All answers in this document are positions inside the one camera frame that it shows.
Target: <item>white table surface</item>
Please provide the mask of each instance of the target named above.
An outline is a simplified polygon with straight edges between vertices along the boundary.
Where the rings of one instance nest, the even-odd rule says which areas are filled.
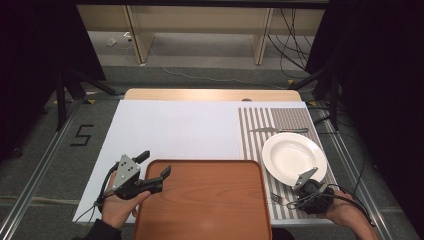
[[[240,107],[306,108],[306,105],[304,102],[121,100],[74,221],[92,207],[107,172],[123,154],[132,158],[150,150],[150,158],[139,165],[141,178],[155,159],[243,159],[237,112]],[[90,217],[91,211],[78,223],[87,223]],[[100,218],[97,208],[91,222],[96,218]],[[127,220],[134,222],[132,216]]]

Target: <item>wooden tray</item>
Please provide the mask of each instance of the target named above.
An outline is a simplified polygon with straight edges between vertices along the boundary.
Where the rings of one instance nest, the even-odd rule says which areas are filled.
[[[171,165],[163,192],[139,207],[136,240],[271,240],[261,168],[251,160],[155,160]]]

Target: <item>person's arm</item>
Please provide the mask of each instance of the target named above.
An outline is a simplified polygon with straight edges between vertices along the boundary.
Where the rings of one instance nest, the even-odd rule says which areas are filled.
[[[335,194],[353,200],[352,196],[340,190],[335,190]],[[364,214],[351,203],[344,200],[335,198],[327,212],[319,214],[318,216],[327,218],[337,225],[350,228],[358,239],[378,239],[377,232],[370,225]]]
[[[108,189],[112,188],[115,176],[116,171],[109,179]],[[150,195],[150,192],[145,191],[130,200],[123,200],[115,195],[107,197],[103,203],[102,219],[96,219],[84,240],[120,240],[121,230],[119,229],[131,213],[134,217],[137,216],[137,206]]]

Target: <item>knife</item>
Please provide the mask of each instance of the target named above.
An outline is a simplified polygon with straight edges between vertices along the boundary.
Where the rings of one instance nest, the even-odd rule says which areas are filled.
[[[293,132],[293,133],[305,133],[309,131],[309,128],[295,128],[295,129],[283,129],[274,127],[264,127],[250,130],[251,132]]]

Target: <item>white plate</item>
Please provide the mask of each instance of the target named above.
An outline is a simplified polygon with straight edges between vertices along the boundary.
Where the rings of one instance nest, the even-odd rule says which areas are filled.
[[[299,175],[314,167],[312,179],[320,182],[327,172],[327,158],[312,140],[296,133],[279,133],[270,137],[262,148],[266,169],[278,181],[294,186]]]

